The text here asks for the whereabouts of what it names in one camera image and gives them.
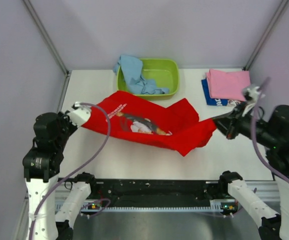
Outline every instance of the printed graphic on shirt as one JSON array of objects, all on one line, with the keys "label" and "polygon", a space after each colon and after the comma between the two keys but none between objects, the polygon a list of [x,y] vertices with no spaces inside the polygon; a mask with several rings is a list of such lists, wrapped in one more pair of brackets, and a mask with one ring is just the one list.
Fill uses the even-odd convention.
[{"label": "printed graphic on shirt", "polygon": [[221,99],[215,98],[214,100],[215,100],[217,106],[223,106],[223,103],[221,102]]},{"label": "printed graphic on shirt", "polygon": [[[170,131],[168,133],[163,131],[148,118],[134,116],[128,113],[124,113],[122,111],[117,112],[115,115],[120,118],[120,125],[124,131],[131,130],[133,133],[158,134],[165,136],[172,135]],[[128,128],[127,120],[132,122],[130,129]]]},{"label": "printed graphic on shirt", "polygon": [[124,109],[127,106],[127,104],[120,104],[115,110],[113,110],[112,112],[110,112],[108,114],[108,118],[111,119],[113,116],[116,115],[117,112],[120,112],[122,109]]}]

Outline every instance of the white backdrop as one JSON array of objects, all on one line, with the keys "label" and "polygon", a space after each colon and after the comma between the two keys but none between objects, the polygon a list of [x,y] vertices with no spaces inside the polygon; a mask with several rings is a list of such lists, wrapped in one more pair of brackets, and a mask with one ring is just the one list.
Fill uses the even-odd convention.
[{"label": "white backdrop", "polygon": [[243,67],[280,0],[31,0],[67,68],[121,54],[181,67]]},{"label": "white backdrop", "polygon": [[35,118],[56,110],[64,79],[23,3],[0,0],[0,240],[18,223]]},{"label": "white backdrop", "polygon": [[253,83],[260,85],[266,77],[271,83],[261,105],[270,117],[277,105],[289,105],[289,7],[250,70]]}]

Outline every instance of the stack of folded clothes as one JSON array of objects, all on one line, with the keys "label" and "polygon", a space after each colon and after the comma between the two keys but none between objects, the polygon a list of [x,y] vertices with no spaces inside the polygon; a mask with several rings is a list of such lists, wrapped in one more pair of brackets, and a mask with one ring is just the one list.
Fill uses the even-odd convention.
[{"label": "stack of folded clothes", "polygon": [[215,69],[210,69],[201,83],[206,103],[212,106],[236,106],[245,101],[242,90],[251,84],[248,71]]}]

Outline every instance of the cable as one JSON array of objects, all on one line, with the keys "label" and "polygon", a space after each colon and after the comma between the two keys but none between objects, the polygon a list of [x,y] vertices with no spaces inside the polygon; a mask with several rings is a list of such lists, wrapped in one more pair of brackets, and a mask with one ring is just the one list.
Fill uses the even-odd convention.
[{"label": "cable", "polygon": [[261,116],[259,117],[260,118],[260,120],[262,120],[263,118],[264,118],[264,116],[265,116],[265,110],[264,110],[264,108],[262,107],[262,106],[259,106],[259,109],[261,110],[261,112],[262,112],[262,114],[261,114]]},{"label": "cable", "polygon": [[[36,218],[38,216],[38,213],[40,211],[41,206],[44,204],[44,202],[46,201],[46,199],[50,196],[50,194],[56,190],[57,187],[59,187],[63,182],[65,182],[68,178],[70,178],[72,175],[76,174],[77,172],[79,172],[82,168],[84,168],[86,165],[88,165],[92,160],[94,160],[96,158],[96,156],[101,152],[101,150],[104,148],[104,146],[106,145],[108,138],[110,136],[110,132],[111,132],[111,123],[110,123],[110,119],[106,113],[105,110],[103,110],[101,107],[91,104],[91,103],[86,103],[83,102],[81,103],[82,106],[89,106],[89,107],[94,107],[99,109],[106,117],[107,120],[107,124],[108,124],[108,131],[107,134],[105,136],[105,139],[102,143],[102,145],[99,147],[99,149],[95,152],[95,154],[88,160],[86,161],[84,164],[82,164],[80,167],[78,167],[76,170],[74,170],[73,172],[69,173],[66,177],[64,177],[63,179],[61,179],[59,182],[57,182],[57,184],[55,184],[44,196],[44,198],[40,201],[40,203],[38,204],[36,210],[34,211],[34,217]],[[31,225],[30,225],[30,230],[29,230],[29,240],[33,239],[33,234],[34,234],[34,228],[35,228],[35,223],[36,223],[36,219],[32,219]]]},{"label": "cable", "polygon": [[[262,93],[266,90],[267,85],[270,82],[270,78],[267,77],[264,81],[264,83],[262,84],[262,86],[259,88],[260,90],[260,95],[262,95]],[[273,174],[277,175],[279,178],[281,178],[282,180],[286,181],[289,184],[289,178],[286,177],[285,175],[283,175],[281,172],[279,172],[278,170],[274,169],[272,166],[270,166],[267,161],[264,159],[264,157],[261,155],[258,145],[257,145],[257,129],[256,129],[256,123],[257,123],[257,113],[258,113],[258,109],[259,109],[259,103],[260,103],[260,99],[261,97],[258,98],[254,109],[253,109],[253,116],[251,119],[251,140],[252,140],[252,144],[255,150],[256,155],[258,156],[258,158],[260,159],[260,161],[262,162],[262,164],[269,169]]]},{"label": "cable", "polygon": [[74,184],[73,184],[72,181],[65,181],[65,182],[64,182],[64,187],[65,187],[65,189],[68,189],[68,190],[70,190],[70,191],[73,189],[73,185],[74,185]]}]

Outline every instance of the cartoon character print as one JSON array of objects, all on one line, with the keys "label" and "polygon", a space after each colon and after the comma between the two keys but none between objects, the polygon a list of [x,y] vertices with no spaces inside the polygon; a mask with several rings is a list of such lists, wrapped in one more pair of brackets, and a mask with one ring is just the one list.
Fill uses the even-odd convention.
[{"label": "cartoon character print", "polygon": [[[167,132],[163,131],[156,124],[151,122],[151,120],[148,118],[142,118],[139,116],[134,116],[134,115],[124,113],[121,111],[117,112],[115,115],[120,117],[120,118],[124,118],[126,120],[132,121],[130,129],[133,133],[158,134],[158,135],[165,135],[165,136],[171,135],[171,132],[167,133]],[[126,128],[128,128],[126,122],[123,122],[123,121],[121,121],[121,127],[124,130],[126,130]]]}]

